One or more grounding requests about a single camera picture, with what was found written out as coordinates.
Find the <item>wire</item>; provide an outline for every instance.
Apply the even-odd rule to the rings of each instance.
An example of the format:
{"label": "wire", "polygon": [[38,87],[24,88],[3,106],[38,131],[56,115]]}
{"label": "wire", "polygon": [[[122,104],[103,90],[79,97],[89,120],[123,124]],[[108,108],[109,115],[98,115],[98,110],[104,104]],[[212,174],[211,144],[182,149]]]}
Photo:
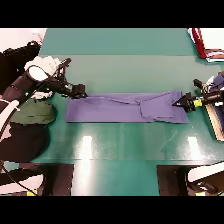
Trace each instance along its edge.
{"label": "wire", "polygon": [[5,173],[8,175],[8,177],[11,179],[11,181],[13,181],[14,183],[18,184],[20,187],[26,189],[27,191],[31,192],[32,194],[34,194],[35,196],[39,196],[38,194],[36,194],[34,191],[32,191],[31,189],[29,189],[28,187],[25,187],[24,185],[22,185],[21,183],[19,183],[18,181],[14,180],[12,178],[12,176],[10,175],[9,171],[4,167],[3,163],[0,162],[0,165],[2,167],[2,169],[5,171]]}

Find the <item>red object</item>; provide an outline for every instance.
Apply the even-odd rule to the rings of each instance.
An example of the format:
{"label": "red object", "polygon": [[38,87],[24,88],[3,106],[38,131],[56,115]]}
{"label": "red object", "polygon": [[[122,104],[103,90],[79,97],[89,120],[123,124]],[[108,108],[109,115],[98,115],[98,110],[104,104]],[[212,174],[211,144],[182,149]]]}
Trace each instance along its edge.
{"label": "red object", "polygon": [[195,40],[195,44],[196,44],[196,48],[197,48],[199,57],[200,58],[207,58],[207,56],[205,54],[204,44],[203,44],[202,40],[199,38],[195,28],[192,28],[192,35],[193,35],[194,40]]}

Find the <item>cloth fold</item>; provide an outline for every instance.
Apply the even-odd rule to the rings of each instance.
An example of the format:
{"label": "cloth fold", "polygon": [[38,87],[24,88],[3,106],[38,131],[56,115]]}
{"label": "cloth fold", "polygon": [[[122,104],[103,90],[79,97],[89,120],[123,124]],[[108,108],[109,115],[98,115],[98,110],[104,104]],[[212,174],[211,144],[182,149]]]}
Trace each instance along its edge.
{"label": "cloth fold", "polygon": [[172,104],[182,92],[91,94],[70,99],[66,122],[154,122],[187,123],[183,108]]}

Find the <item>table surface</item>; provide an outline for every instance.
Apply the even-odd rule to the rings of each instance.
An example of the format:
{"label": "table surface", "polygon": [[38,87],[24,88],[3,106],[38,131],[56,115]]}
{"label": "table surface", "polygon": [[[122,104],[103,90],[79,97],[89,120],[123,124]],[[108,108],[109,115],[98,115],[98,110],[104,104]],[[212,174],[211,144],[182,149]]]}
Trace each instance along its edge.
{"label": "table surface", "polygon": [[[194,91],[222,63],[199,59],[185,28],[51,29],[40,55],[70,57],[66,76],[87,93]],[[156,165],[224,159],[204,108],[188,124],[70,123],[67,99],[55,95],[51,144],[34,162],[75,163],[73,195],[158,195]]]}

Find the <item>pile of clothes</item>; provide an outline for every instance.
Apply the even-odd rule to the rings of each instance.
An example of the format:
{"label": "pile of clothes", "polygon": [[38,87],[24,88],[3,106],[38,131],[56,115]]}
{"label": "pile of clothes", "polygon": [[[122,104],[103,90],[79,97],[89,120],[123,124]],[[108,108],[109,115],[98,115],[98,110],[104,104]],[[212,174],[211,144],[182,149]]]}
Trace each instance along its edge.
{"label": "pile of clothes", "polygon": [[[223,28],[217,28],[216,32],[213,28],[188,28],[188,33],[194,44],[196,45],[198,55],[200,58],[205,58],[208,62],[218,62],[224,61],[224,49],[222,49],[222,44],[217,44],[218,38],[220,39],[220,34],[224,34]],[[214,43],[215,48],[206,46],[205,44]]]}
{"label": "pile of clothes", "polygon": [[[38,56],[40,46],[27,46],[0,53],[0,95],[23,74],[27,62]],[[47,125],[55,120],[55,108],[46,99],[52,92],[36,92],[20,107],[0,139],[0,160],[26,163],[40,155],[49,144]]]}

